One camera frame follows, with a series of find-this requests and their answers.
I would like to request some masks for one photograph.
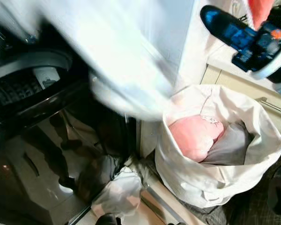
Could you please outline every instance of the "white laundry bag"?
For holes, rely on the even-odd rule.
[[[253,188],[281,155],[281,135],[263,107],[246,95],[219,85],[194,85],[172,97],[177,109],[163,115],[155,164],[165,186],[179,199],[206,208],[223,205]],[[225,127],[242,120],[253,141],[244,165],[200,164],[181,153],[168,126],[192,115],[212,116]]]

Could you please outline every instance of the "red object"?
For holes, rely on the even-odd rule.
[[[249,0],[249,6],[253,16],[254,28],[259,29],[262,22],[264,22],[274,4],[274,0]]]
[[[207,157],[208,151],[224,133],[221,122],[200,115],[185,117],[169,126],[182,154],[196,162]]]

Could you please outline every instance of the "drawer handle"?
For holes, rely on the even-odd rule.
[[[279,107],[277,107],[277,106],[267,102],[267,98],[266,97],[257,98],[256,101],[258,101],[258,102],[260,102],[260,103],[262,103],[264,105],[267,105],[268,107],[271,107],[271,108],[281,112],[281,108],[279,108]]]

